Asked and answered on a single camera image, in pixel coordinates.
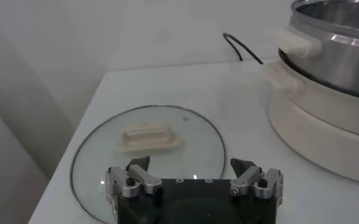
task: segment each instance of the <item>glass lid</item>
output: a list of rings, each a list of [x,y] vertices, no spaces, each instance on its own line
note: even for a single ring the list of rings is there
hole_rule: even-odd
[[[194,111],[148,105],[113,116],[95,128],[77,150],[69,174],[80,207],[101,223],[115,223],[106,201],[105,171],[150,156],[148,173],[158,178],[218,179],[226,149],[213,124]]]

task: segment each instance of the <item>cream pot handle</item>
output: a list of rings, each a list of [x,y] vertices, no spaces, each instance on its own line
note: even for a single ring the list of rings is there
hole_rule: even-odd
[[[268,74],[268,80],[276,90],[289,93],[302,93],[304,82],[290,73],[283,61],[267,63],[262,68]]]
[[[292,26],[266,32],[266,36],[284,53],[300,58],[315,56],[321,51],[321,42]]]

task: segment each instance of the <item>pot base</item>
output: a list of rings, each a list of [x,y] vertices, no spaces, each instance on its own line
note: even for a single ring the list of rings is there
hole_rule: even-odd
[[[310,161],[359,181],[359,135],[325,123],[275,93],[268,115],[277,134]]]

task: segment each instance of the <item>white table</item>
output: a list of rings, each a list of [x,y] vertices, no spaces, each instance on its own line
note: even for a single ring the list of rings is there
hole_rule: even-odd
[[[264,169],[280,169],[285,190],[277,223],[359,223],[359,183],[308,162],[279,139],[266,114],[270,89],[266,74],[254,61],[109,72],[29,223],[94,223],[71,194],[71,160],[83,139],[101,122],[148,104],[197,111],[221,132],[228,159],[242,158]],[[225,177],[233,178],[230,167]]]

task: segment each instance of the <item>power cord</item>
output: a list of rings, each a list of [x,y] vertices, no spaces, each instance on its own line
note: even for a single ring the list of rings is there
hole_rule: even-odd
[[[232,36],[229,33],[223,33],[222,36],[224,37],[224,39],[226,39],[226,41],[229,43],[229,45],[233,48],[233,50],[236,52],[236,54],[239,57],[239,61],[243,61],[243,58],[239,52],[239,50],[235,47],[235,45],[233,45],[233,43],[229,40],[233,40],[234,42],[236,42],[237,44],[239,44],[242,48],[244,48],[244,50],[246,50],[248,52],[248,54],[250,54],[258,63],[259,65],[263,64],[263,61],[258,58],[258,56],[256,56],[252,50],[250,50],[245,44],[243,44],[240,40],[238,40],[236,37]]]

